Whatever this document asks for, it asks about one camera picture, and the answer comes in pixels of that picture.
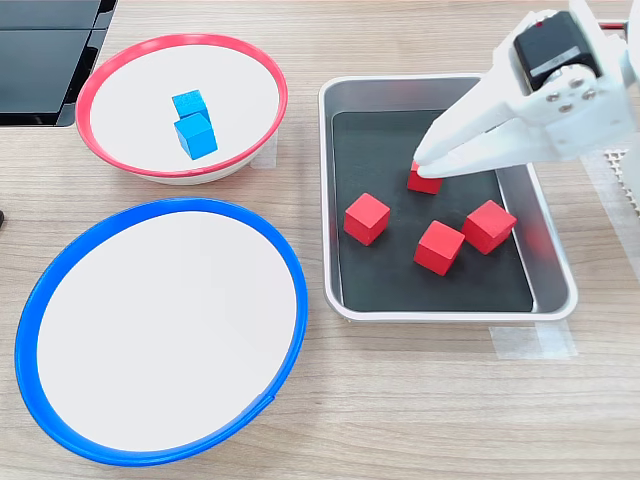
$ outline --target tape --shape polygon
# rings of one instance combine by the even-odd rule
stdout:
[[[489,327],[500,360],[563,359],[578,354],[566,320],[532,327]]]
[[[278,132],[271,135],[271,138],[262,146],[260,152],[251,160],[251,168],[256,170],[270,170],[276,168],[278,158]]]

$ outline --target white bowl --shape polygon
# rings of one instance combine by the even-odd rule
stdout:
[[[200,90],[218,143],[197,160],[174,128],[172,97],[191,90]],[[276,133],[287,100],[282,71],[258,48],[222,35],[168,35],[98,68],[78,97],[77,124],[107,163],[155,182],[195,185],[249,163]]]

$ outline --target black mat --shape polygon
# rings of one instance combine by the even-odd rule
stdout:
[[[413,262],[433,220],[460,229],[491,199],[494,172],[445,179],[438,195],[407,189],[413,152],[440,112],[341,113],[333,119],[337,221],[344,305],[371,311],[530,312],[533,298],[513,237],[485,256],[465,243],[445,277]],[[391,207],[369,247],[344,233],[344,212],[368,192]]]

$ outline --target red cube in gripper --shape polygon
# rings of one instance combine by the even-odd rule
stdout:
[[[444,223],[434,221],[422,235],[413,260],[444,276],[458,256],[463,243],[464,234]]]
[[[489,200],[467,217],[462,233],[467,242],[487,255],[509,237],[517,221],[504,208]]]
[[[419,165],[416,162],[411,164],[411,171],[409,172],[409,184],[407,187],[409,190],[422,193],[430,193],[435,195],[440,191],[442,186],[442,178],[422,178],[418,175]]]
[[[366,246],[383,232],[389,223],[391,209],[368,193],[363,193],[347,208],[344,231]]]

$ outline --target blue cube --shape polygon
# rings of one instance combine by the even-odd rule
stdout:
[[[218,149],[211,124],[200,113],[178,120],[174,125],[182,148],[192,160]]]
[[[173,97],[173,105],[176,107],[180,119],[199,113],[207,120],[207,122],[211,123],[209,112],[207,111],[207,106],[202,99],[202,95],[200,95],[200,90],[176,95]]]

